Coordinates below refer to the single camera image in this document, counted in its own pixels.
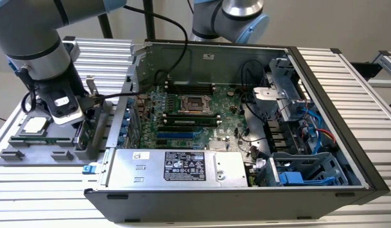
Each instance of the metal pole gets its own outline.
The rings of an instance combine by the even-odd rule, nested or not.
[[[104,38],[114,39],[108,15],[107,14],[99,15],[99,21],[100,21],[102,33]]]
[[[152,0],[143,0],[143,9],[152,12]],[[156,39],[156,30],[155,30],[155,18],[152,15],[144,15],[146,20],[146,32],[148,39]]]

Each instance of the warning label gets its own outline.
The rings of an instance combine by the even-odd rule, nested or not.
[[[203,152],[166,152],[164,180],[206,181],[206,158]]]

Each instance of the motherboard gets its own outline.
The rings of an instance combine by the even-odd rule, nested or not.
[[[247,150],[240,90],[234,86],[155,87],[139,97],[140,148]]]

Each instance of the green circuit board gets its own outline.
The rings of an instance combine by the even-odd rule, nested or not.
[[[228,92],[235,93],[235,88],[216,86],[214,95],[202,95],[208,99],[211,113],[220,115],[222,123],[218,127],[192,127],[194,139],[160,139],[158,138],[158,129],[164,126],[163,113],[176,114],[182,110],[182,97],[195,95],[167,94],[162,88],[154,88],[150,92],[151,100],[147,102],[144,113],[140,115],[140,148],[206,149],[210,141],[227,141],[227,151],[239,151],[239,146],[246,149],[246,145],[238,145],[239,140],[235,137],[235,129],[238,128],[240,133],[247,126],[244,115],[240,114],[243,109],[240,107],[240,95],[235,93],[234,96],[228,96]],[[167,144],[159,145],[158,140],[167,140]]]

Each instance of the screw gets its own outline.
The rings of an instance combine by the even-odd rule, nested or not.
[[[68,106],[68,108],[74,111],[76,110],[76,107],[72,104]]]

